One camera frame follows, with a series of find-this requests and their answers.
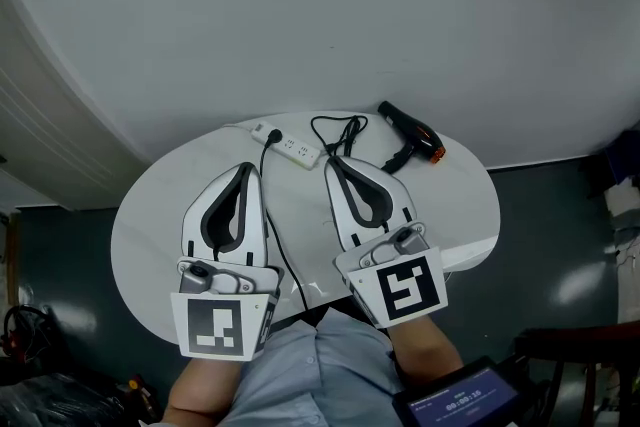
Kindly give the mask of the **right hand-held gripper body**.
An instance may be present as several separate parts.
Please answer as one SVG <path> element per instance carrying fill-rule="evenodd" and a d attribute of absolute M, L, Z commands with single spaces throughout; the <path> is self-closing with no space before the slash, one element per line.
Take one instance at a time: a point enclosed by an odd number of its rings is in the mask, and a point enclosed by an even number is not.
<path fill-rule="evenodd" d="M 390 328 L 448 305 L 441 253 L 424 232 L 423 223 L 407 223 L 334 259 L 375 327 Z"/>

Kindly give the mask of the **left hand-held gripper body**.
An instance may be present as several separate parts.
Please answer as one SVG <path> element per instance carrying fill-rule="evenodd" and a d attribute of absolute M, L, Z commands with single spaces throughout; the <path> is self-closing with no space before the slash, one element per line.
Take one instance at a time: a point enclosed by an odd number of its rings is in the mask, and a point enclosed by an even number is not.
<path fill-rule="evenodd" d="M 202 260 L 180 263 L 179 290 L 171 294 L 182 355 L 251 361 L 266 344 L 284 272 Z"/>

